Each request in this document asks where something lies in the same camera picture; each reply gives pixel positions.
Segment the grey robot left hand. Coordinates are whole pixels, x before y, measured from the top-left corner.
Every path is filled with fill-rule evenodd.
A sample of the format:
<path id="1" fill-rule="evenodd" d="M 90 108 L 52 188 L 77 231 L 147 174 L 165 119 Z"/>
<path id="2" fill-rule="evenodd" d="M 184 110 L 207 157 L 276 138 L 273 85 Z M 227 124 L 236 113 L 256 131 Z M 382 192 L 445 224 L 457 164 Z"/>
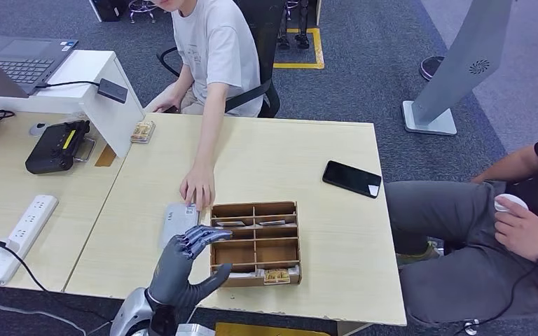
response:
<path id="1" fill-rule="evenodd" d="M 232 265 L 220 268 L 204 281 L 191 284 L 188 280 L 193 261 L 206 246 L 230 239 L 232 232 L 206 225 L 196 225 L 185 233 L 173 236 L 158 260 L 148 288 L 149 297 L 176 308 L 193 307 L 217 290 L 229 277 Z"/>

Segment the person's right hand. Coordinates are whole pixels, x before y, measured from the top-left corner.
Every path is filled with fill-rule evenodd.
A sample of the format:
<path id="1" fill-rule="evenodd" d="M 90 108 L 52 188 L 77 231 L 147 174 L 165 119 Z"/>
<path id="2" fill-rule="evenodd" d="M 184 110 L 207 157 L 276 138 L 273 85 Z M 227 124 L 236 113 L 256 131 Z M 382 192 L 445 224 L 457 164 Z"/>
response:
<path id="1" fill-rule="evenodd" d="M 180 108 L 181 98 L 172 90 L 165 90 L 152 99 L 145 107 L 146 113 L 164 113 L 170 108 Z"/>

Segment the person's left hand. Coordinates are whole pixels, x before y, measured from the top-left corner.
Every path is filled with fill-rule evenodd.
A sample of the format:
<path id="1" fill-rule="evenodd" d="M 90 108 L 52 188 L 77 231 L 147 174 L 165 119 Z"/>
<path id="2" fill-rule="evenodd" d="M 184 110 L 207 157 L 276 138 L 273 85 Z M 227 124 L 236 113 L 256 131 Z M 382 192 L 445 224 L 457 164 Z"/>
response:
<path id="1" fill-rule="evenodd" d="M 194 204 L 198 211 L 211 206 L 215 198 L 213 166 L 194 164 L 183 179 L 179 192 L 186 205 Z"/>
<path id="2" fill-rule="evenodd" d="M 495 239 L 529 261 L 538 260 L 538 217 L 517 206 L 514 213 L 495 214 Z"/>

